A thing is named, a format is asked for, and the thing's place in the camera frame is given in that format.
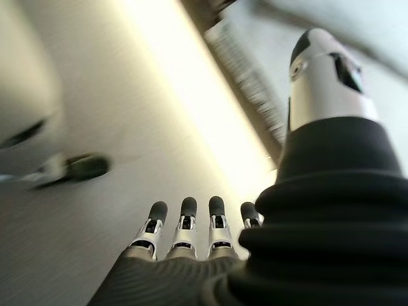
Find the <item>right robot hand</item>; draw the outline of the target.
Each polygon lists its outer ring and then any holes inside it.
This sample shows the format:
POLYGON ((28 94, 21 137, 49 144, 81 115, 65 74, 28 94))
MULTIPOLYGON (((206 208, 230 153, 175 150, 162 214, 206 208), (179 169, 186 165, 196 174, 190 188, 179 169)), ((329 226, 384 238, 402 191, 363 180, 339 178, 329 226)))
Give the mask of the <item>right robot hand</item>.
POLYGON ((407 304, 407 179, 359 64, 314 28, 297 41, 289 71, 276 181, 240 208, 249 257, 238 257, 213 196, 207 258, 196 256, 197 202, 187 197, 158 260, 168 209, 159 201, 91 305, 407 304))

